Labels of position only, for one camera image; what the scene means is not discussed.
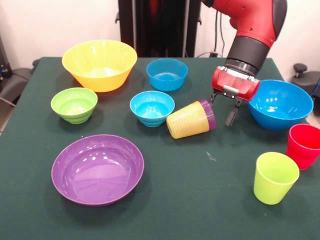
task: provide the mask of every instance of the yellow cup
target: yellow cup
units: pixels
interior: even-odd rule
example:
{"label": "yellow cup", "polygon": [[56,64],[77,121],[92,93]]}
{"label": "yellow cup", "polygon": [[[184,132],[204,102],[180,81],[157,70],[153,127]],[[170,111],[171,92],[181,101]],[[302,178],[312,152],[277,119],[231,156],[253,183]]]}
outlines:
{"label": "yellow cup", "polygon": [[290,157],[266,152],[256,161],[254,195],[264,204],[278,204],[298,180],[299,174],[297,164]]}
{"label": "yellow cup", "polygon": [[216,128],[212,108],[204,99],[172,113],[166,118],[166,124],[174,139],[205,133]]}

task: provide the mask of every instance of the green cup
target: green cup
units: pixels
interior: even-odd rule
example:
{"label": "green cup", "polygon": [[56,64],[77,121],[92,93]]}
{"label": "green cup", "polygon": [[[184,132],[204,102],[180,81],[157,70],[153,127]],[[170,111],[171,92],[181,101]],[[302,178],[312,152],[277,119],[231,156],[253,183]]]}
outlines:
{"label": "green cup", "polygon": [[87,88],[72,87],[56,94],[52,110],[71,124],[82,124],[92,115],[98,102],[97,94]]}
{"label": "green cup", "polygon": [[299,175],[299,168],[290,157],[278,152],[266,152],[256,161],[254,195],[264,204],[278,204]]}

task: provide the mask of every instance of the yellow bowl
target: yellow bowl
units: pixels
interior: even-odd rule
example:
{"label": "yellow bowl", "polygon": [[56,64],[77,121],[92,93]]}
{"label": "yellow bowl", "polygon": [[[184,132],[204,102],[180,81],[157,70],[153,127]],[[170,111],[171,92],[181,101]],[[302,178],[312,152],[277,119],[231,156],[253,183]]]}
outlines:
{"label": "yellow bowl", "polygon": [[62,65],[84,88],[104,93],[125,83],[137,59],[137,52],[128,44],[93,40],[70,48]]}

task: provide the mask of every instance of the small blue bowl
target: small blue bowl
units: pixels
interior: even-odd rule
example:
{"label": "small blue bowl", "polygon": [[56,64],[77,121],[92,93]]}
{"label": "small blue bowl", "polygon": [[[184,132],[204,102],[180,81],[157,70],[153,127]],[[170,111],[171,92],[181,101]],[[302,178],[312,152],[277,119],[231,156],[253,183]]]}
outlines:
{"label": "small blue bowl", "polygon": [[143,125],[160,126],[175,109],[175,101],[161,91],[143,91],[130,101],[130,109]]}
{"label": "small blue bowl", "polygon": [[314,102],[306,91],[292,83],[263,80],[248,106],[261,127],[282,131],[301,123],[313,110]]}
{"label": "small blue bowl", "polygon": [[160,91],[170,92],[182,87],[188,74],[188,67],[173,58],[160,58],[146,66],[151,85]]}

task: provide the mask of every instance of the green bowl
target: green bowl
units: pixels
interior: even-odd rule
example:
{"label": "green bowl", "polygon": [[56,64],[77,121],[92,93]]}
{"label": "green bowl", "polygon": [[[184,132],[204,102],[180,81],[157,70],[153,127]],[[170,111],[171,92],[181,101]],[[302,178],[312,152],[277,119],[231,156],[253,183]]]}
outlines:
{"label": "green bowl", "polygon": [[52,110],[71,124],[82,124],[92,115],[98,102],[97,94],[87,88],[72,87],[56,94]]}

